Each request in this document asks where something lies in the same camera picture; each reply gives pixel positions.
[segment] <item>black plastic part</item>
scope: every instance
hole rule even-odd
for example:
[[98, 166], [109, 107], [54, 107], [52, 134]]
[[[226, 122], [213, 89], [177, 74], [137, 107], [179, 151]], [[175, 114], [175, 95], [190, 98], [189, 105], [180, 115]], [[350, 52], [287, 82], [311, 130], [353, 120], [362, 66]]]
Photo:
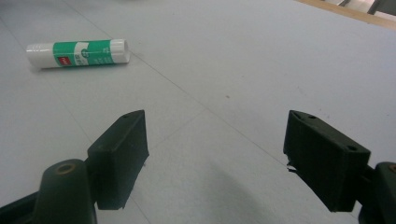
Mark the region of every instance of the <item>black plastic part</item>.
[[380, 217], [381, 210], [375, 196], [374, 176], [375, 170], [366, 166], [364, 173], [357, 180], [359, 187], [356, 188], [356, 200], [364, 207], [364, 213], [371, 214], [373, 217]]
[[379, 1], [376, 11], [380, 11], [389, 15], [396, 16], [396, 0]]
[[88, 156], [98, 208], [124, 207], [149, 156], [144, 110], [117, 119], [88, 149]]
[[375, 167], [374, 185], [385, 223], [396, 223], [396, 163], [379, 163]]
[[350, 212], [370, 151], [321, 119], [290, 111], [284, 153], [332, 212]]
[[62, 161], [42, 177], [33, 224], [93, 224], [95, 209], [84, 161]]
[[1, 224], [32, 223], [36, 198], [37, 198], [37, 192], [0, 208], [0, 223]]
[[363, 207], [359, 212], [359, 224], [386, 224], [381, 213], [373, 212]]
[[372, 3], [370, 9], [367, 11], [368, 14], [370, 15], [374, 15], [379, 7], [379, 5], [381, 4], [381, 0], [374, 0], [374, 2]]

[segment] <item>red logo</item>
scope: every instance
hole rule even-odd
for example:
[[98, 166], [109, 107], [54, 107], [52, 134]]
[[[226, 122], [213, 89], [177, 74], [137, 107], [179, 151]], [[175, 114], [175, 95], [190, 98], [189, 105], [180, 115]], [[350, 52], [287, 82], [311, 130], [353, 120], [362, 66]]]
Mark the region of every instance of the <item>red logo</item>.
[[69, 57], [58, 57], [58, 61], [61, 65], [71, 65]]

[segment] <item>glue stick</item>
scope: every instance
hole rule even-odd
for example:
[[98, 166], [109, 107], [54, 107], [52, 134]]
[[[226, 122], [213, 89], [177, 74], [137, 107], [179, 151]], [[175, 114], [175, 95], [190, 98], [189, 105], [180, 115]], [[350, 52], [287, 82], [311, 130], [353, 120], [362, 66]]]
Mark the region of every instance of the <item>glue stick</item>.
[[128, 63], [130, 59], [124, 39], [33, 44], [26, 55], [38, 68]]

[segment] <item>screw hole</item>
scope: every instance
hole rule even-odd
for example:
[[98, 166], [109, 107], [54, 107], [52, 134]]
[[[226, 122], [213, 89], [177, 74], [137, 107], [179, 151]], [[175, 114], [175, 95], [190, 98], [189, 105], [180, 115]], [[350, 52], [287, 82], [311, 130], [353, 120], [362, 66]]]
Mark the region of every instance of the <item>screw hole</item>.
[[76, 168], [75, 164], [65, 163], [65, 164], [58, 166], [58, 168], [56, 168], [56, 174], [57, 175], [65, 175], [65, 174], [72, 172], [75, 168]]
[[356, 147], [353, 146], [347, 146], [347, 148], [351, 151], [357, 151], [358, 149]]

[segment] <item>green label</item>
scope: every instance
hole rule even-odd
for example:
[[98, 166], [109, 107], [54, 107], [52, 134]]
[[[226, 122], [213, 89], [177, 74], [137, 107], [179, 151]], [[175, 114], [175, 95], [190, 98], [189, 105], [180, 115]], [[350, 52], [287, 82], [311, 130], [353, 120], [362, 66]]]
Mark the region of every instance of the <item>green label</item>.
[[114, 63], [110, 40], [55, 43], [53, 56], [61, 67]]

